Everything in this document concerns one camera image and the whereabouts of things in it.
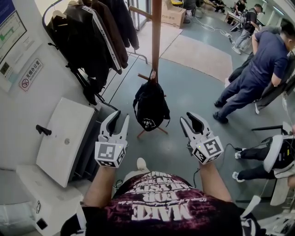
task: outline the dark pants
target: dark pants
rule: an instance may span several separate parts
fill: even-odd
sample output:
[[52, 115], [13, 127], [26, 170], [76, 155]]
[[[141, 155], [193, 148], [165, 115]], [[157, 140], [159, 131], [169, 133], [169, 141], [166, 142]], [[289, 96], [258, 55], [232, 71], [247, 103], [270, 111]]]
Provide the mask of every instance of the dark pants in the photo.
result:
[[256, 83], [248, 68], [244, 69], [241, 75], [234, 82], [230, 83], [219, 97], [219, 102], [226, 103], [227, 99], [236, 94], [218, 112], [218, 116], [225, 118], [236, 109], [241, 109], [254, 100], [259, 99], [263, 90], [264, 88]]
[[218, 12], [219, 10], [221, 10], [221, 12], [224, 13], [225, 12], [224, 6], [217, 6], [215, 11]]
[[230, 83], [233, 82], [235, 79], [237, 79], [241, 75], [241, 73], [249, 65], [249, 63], [250, 63], [250, 61], [252, 60], [253, 57], [254, 57], [254, 54], [250, 53], [247, 60], [239, 68], [236, 68], [234, 70], [234, 72], [232, 72], [232, 74], [229, 77], [229, 82]]
[[[268, 152], [269, 147], [246, 149], [241, 152], [241, 159], [264, 161]], [[275, 175], [273, 170], [268, 173], [267, 171], [265, 171], [263, 165], [259, 165], [256, 168], [241, 171], [238, 175], [238, 179], [275, 179]]]

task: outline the black backpack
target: black backpack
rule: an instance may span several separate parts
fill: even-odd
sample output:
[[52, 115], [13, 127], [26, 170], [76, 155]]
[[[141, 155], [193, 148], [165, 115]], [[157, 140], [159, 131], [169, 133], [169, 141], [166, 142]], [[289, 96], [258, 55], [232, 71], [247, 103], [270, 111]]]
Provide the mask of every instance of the black backpack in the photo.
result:
[[153, 83], [150, 80], [137, 91], [133, 108], [138, 123], [145, 131], [156, 129], [164, 119], [170, 120], [170, 111], [164, 99], [164, 91], [158, 83]]

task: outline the white sneaker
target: white sneaker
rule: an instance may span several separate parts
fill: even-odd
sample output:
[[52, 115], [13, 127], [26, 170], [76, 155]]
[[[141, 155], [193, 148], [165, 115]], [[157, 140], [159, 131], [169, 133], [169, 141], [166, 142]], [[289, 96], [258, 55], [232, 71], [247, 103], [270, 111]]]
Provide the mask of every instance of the white sneaker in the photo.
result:
[[257, 103], [255, 103], [255, 113], [259, 115], [260, 111], [258, 110]]
[[148, 171], [146, 161], [143, 158], [138, 158], [136, 164], [139, 171]]
[[246, 148], [242, 148], [241, 151], [236, 152], [236, 153], [235, 153], [235, 158], [236, 158], [236, 159], [240, 159], [240, 158], [241, 158], [241, 152], [244, 151], [244, 150], [246, 150]]
[[233, 46], [232, 49], [239, 55], [241, 55], [241, 51], [240, 49], [238, 49], [237, 47]]
[[233, 179], [237, 180], [239, 183], [244, 182], [245, 181], [244, 179], [238, 179], [238, 175], [239, 175], [238, 172], [234, 172], [232, 174]]

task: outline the poster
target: poster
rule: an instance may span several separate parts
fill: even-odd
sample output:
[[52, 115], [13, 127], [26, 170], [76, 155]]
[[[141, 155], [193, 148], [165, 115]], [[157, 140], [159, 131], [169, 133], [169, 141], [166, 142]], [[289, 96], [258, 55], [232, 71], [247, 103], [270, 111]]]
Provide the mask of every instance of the poster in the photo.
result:
[[0, 0], [0, 64], [13, 45], [27, 31], [12, 0]]

